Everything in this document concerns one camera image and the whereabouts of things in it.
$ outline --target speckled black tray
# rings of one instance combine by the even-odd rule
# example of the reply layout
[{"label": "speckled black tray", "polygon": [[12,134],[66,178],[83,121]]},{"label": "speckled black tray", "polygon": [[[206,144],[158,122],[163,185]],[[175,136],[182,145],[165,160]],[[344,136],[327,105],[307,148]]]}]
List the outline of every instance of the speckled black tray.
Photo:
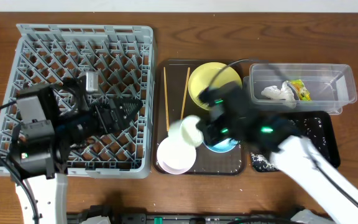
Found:
[{"label": "speckled black tray", "polygon": [[[293,121],[302,134],[311,139],[313,145],[333,167],[339,167],[341,159],[336,145],[333,124],[327,112],[311,111],[282,115],[284,118]],[[262,155],[251,153],[251,163],[257,172],[278,171]]]}]

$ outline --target crumpled white tissue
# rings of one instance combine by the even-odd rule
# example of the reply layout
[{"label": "crumpled white tissue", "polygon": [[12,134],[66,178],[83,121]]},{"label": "crumpled white tissue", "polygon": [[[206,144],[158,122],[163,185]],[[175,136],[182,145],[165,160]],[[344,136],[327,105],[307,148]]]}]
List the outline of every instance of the crumpled white tissue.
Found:
[{"label": "crumpled white tissue", "polygon": [[283,105],[289,108],[293,109],[296,106],[294,94],[291,88],[287,85],[287,81],[283,82],[281,90],[279,90],[277,86],[269,86],[266,87],[261,94],[272,100],[285,100],[283,101]]}]

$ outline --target gray plastic dish rack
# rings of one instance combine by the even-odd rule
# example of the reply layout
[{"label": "gray plastic dish rack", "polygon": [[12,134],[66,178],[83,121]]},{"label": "gray plastic dish rack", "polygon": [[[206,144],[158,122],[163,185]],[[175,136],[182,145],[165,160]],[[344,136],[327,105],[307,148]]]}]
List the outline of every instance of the gray plastic dish rack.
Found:
[{"label": "gray plastic dish rack", "polygon": [[[112,97],[136,97],[143,108],[131,126],[116,134],[93,136],[73,151],[68,175],[94,178],[145,178],[150,173],[152,109],[157,46],[147,26],[18,24],[20,38],[4,103],[19,90],[37,83],[60,83],[81,72],[99,74],[99,92],[90,103]],[[61,111],[73,106],[72,96],[55,92]],[[1,110],[0,156],[6,157],[16,118],[15,105]],[[0,165],[0,176],[9,176]]]}]

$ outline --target white wall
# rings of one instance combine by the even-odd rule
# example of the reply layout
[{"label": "white wall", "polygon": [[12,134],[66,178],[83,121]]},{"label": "white wall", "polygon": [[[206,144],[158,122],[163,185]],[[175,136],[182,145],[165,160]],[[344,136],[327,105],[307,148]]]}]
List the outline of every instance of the white wall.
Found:
[{"label": "white wall", "polygon": [[0,0],[0,12],[358,12],[358,0]]}]

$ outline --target white cup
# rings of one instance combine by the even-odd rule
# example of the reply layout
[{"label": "white cup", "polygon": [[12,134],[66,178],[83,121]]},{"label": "white cup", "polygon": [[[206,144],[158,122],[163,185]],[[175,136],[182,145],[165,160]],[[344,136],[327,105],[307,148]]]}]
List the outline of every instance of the white cup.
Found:
[{"label": "white cup", "polygon": [[200,119],[195,115],[190,115],[183,120],[172,123],[168,130],[168,137],[194,147],[200,146],[204,141],[203,133],[196,128]]},{"label": "white cup", "polygon": [[167,137],[158,146],[157,161],[168,173],[182,174],[194,165],[196,149],[185,142]]}]

